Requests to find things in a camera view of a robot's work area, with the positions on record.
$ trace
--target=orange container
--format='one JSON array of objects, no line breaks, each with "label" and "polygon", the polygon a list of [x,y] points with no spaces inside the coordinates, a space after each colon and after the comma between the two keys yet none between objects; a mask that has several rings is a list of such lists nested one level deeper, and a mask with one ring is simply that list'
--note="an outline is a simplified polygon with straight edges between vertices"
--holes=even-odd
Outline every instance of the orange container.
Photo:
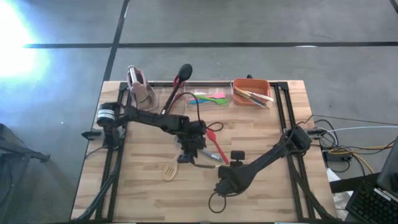
[{"label": "orange container", "polygon": [[[237,78],[234,80],[234,86],[240,88],[241,90],[247,90],[253,93],[258,93],[271,97],[271,86],[269,82],[267,82],[267,80],[257,78]],[[257,106],[257,104],[253,103],[252,101],[246,99],[241,95],[236,94],[235,92],[234,104],[243,106]]]}]

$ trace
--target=wooden table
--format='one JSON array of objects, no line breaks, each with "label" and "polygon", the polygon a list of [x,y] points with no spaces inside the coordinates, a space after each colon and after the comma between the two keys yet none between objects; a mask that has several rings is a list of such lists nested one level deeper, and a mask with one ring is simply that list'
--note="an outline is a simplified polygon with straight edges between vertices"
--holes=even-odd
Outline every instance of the wooden table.
[{"label": "wooden table", "polygon": [[[99,104],[116,101],[120,82],[105,82]],[[303,81],[288,81],[290,97],[296,122],[305,121],[312,114]],[[161,91],[160,105],[164,105],[170,88]],[[285,119],[289,120],[285,97]],[[269,103],[269,109],[236,106],[230,104],[226,110],[202,110],[200,118],[207,124],[215,121],[224,123],[224,129],[217,132],[217,140],[229,157],[232,150],[244,150],[245,162],[251,162],[269,150],[282,134],[277,104]],[[172,113],[181,113],[176,108]],[[186,108],[184,114],[197,120],[196,109]],[[303,127],[314,127],[311,119]],[[245,193],[227,198],[223,213],[212,213],[208,199],[218,182],[217,170],[200,169],[191,164],[180,164],[173,181],[165,182],[161,171],[180,146],[175,136],[159,128],[139,123],[129,123],[124,147],[123,162],[115,204],[115,222],[264,222],[297,221],[292,199],[289,170],[286,158],[279,159],[258,173]],[[88,151],[101,146],[102,141],[92,141]],[[207,140],[207,149],[218,153],[215,145]],[[88,157],[84,163],[76,195],[72,218],[78,217],[94,199],[101,186],[106,150],[100,150]],[[308,181],[319,202],[336,216],[329,182],[322,155],[318,147],[312,147],[304,157]],[[196,159],[200,164],[214,164],[203,154]],[[302,207],[305,209],[304,197]],[[105,198],[104,216],[108,211],[109,197]],[[212,207],[219,210],[223,199],[215,197]]]}]

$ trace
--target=yellow cable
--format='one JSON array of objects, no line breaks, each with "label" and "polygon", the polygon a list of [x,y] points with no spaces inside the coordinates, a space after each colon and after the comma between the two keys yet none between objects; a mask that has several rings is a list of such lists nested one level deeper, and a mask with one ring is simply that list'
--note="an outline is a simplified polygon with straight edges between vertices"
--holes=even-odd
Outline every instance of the yellow cable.
[{"label": "yellow cable", "polygon": [[384,149],[386,146],[371,146],[371,147],[364,147],[364,149]]},{"label": "yellow cable", "polygon": [[332,155],[352,154],[353,156],[355,156],[355,158],[362,161],[366,165],[366,167],[368,167],[368,169],[372,172],[372,174],[374,174],[374,170],[372,169],[372,167],[361,156],[359,156],[359,155],[357,155],[357,153],[355,153],[358,150],[345,151],[345,152],[333,152],[333,150],[329,150],[329,154],[332,154]]},{"label": "yellow cable", "polygon": [[374,170],[372,169],[372,167],[369,166],[369,164],[364,159],[362,159],[361,156],[357,155],[355,152],[353,152],[353,156],[355,156],[357,159],[361,160],[368,167],[368,169],[372,172],[372,174],[374,174]]}]

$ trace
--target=wooden spoon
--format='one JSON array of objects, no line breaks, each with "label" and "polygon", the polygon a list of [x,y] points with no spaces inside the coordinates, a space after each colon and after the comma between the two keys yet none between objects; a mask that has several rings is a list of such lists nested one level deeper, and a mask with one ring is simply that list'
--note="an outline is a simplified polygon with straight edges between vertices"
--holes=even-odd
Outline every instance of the wooden spoon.
[{"label": "wooden spoon", "polygon": [[178,152],[175,157],[173,158],[172,161],[170,161],[162,171],[162,177],[165,181],[171,181],[174,179],[175,175],[177,174],[177,169],[178,169],[178,156],[181,154],[181,152]]}]

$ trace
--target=concrete floor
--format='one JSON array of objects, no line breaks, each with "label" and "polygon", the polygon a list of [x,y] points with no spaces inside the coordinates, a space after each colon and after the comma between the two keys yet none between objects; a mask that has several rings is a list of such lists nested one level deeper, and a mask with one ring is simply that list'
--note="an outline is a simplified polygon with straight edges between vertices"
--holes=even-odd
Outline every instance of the concrete floor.
[{"label": "concrete floor", "polygon": [[[112,43],[123,0],[20,0],[1,3],[0,123],[30,147],[32,161],[8,223],[68,220],[110,49],[16,49],[17,44]],[[373,0],[135,0],[121,42],[398,41],[398,14]],[[314,114],[398,124],[397,47],[119,49],[111,80],[128,65],[170,80],[184,63],[193,80],[245,77],[304,80]],[[377,124],[327,118],[335,128]],[[342,145],[391,142],[395,129],[338,132]],[[381,170],[387,151],[364,158]],[[330,164],[335,169],[345,164]],[[339,174],[361,175],[356,162]]]}]

